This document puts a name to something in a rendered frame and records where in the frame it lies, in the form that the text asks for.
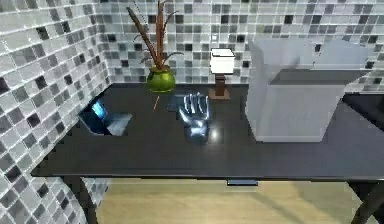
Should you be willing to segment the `plant in green pot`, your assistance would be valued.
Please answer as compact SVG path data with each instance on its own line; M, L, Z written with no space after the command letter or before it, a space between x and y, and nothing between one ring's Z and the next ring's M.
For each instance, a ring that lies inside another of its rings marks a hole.
M169 93L176 86L175 75L172 72L167 61L174 55L182 55L182 52L164 53L164 38L169 21L177 14L173 11L167 17L164 17L164 6L168 0L157 1L157 15L155 20L155 42L149 38L148 31L138 19L135 12L129 7L126 7L129 17L133 21L138 34L146 46L146 51L149 52L149 57L144 57L140 63L152 60L152 65L149 68L149 74L146 78L146 86L153 93Z

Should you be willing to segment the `pale grey open box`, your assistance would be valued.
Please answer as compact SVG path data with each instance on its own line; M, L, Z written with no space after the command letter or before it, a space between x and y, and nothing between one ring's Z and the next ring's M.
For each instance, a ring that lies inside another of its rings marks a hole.
M319 51L309 39L248 42L252 67L245 115L260 142L319 142L345 87L362 77L369 49L344 40Z

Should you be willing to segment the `black table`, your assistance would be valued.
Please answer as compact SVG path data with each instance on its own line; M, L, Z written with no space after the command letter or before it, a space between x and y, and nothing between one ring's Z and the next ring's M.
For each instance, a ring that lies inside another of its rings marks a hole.
M210 104L207 144L186 140L168 111L169 98L140 84L113 84L101 100L133 118L124 135L91 134L74 126L33 169L34 177L60 177L75 190L89 178L191 178L345 181L359 197L384 183L384 109L379 94L351 93L339 102L319 143L260 143L244 109L248 87L231 87L228 101Z

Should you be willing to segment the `white shade table lamp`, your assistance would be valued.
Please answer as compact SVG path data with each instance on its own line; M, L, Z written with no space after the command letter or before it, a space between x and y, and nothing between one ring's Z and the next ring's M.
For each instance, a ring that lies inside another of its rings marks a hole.
M210 54L210 71L214 75L215 87L209 89L209 97L214 100L228 100L226 75L234 72L235 55L229 48L212 48Z

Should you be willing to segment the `shiny metal hand sculpture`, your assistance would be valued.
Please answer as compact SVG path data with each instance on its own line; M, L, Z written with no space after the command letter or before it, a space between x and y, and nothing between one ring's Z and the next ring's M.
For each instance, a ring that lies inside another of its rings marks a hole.
M182 99L177 112L183 122L186 139L195 144L206 144L210 130L209 97L197 92Z

